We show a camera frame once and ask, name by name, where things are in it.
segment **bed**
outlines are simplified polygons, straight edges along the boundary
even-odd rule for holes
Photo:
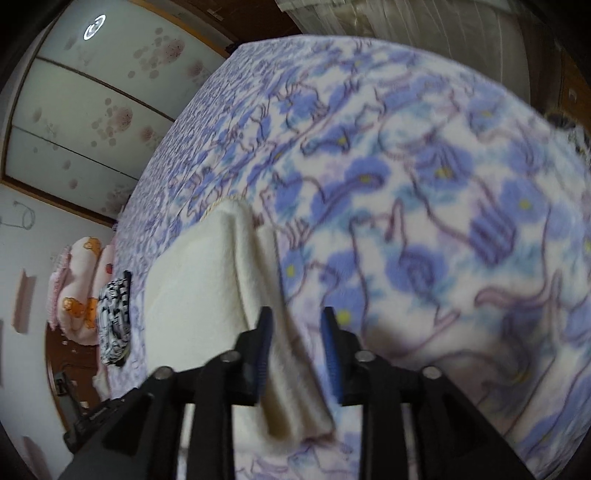
[[[241,46],[179,116],[118,225],[132,340],[109,367],[113,396],[149,373],[150,267],[232,194],[276,231],[293,347],[328,398],[324,305],[393,363],[442,368],[537,478],[561,471],[591,423],[590,177],[529,106],[384,41]],[[238,478],[356,478],[359,410],[333,411],[333,440],[237,452]]]

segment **pillow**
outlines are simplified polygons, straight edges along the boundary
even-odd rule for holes
[[[72,245],[70,268],[58,296],[57,320],[66,338],[81,345],[96,345],[95,328],[85,326],[86,306],[96,264],[100,256],[100,240],[84,237]]]
[[[113,260],[115,259],[115,247],[107,245],[100,255],[99,263],[96,266],[95,277],[92,280],[84,325],[86,328],[96,328],[96,306],[99,302],[101,288],[111,281],[113,273]]]
[[[64,286],[66,274],[70,267],[70,245],[64,247],[57,258],[56,268],[49,277],[49,288],[47,290],[47,322],[52,330],[57,327],[57,298],[61,288]]]

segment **wooden cabinet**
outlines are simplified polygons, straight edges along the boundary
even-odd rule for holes
[[[560,106],[591,132],[591,89],[574,60],[563,53],[563,80]]]
[[[98,367],[97,348],[97,346],[78,345],[76,342],[68,340],[59,328],[54,331],[51,331],[49,325],[46,328],[47,380],[49,381],[51,396],[66,430],[68,426],[57,399],[53,375],[61,371],[66,372],[66,375],[74,384],[76,396],[82,405],[88,408],[96,407],[100,403],[100,398],[92,386],[92,377],[96,375]]]
[[[300,29],[274,0],[173,0],[177,5],[209,17],[241,42],[299,35]]]

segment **blue floral bedspread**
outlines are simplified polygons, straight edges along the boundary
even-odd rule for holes
[[[441,367],[537,477],[562,469],[591,421],[590,177],[530,107],[383,41],[240,47],[180,115],[119,224],[132,349],[109,368],[115,396],[148,373],[150,266],[229,194],[277,232],[294,347],[323,389],[327,305],[393,363]],[[334,440],[238,452],[238,478],[357,478],[359,410],[334,410]]]

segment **white towel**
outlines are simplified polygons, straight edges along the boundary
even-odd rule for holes
[[[267,384],[258,406],[233,408],[234,445],[254,453],[289,452],[302,440],[330,433],[333,422],[310,367],[291,349],[273,230],[255,229],[244,201],[221,202],[150,269],[147,365],[150,372],[160,365],[176,371],[203,365],[253,329],[264,305],[274,315]],[[188,442],[183,429],[181,447]]]

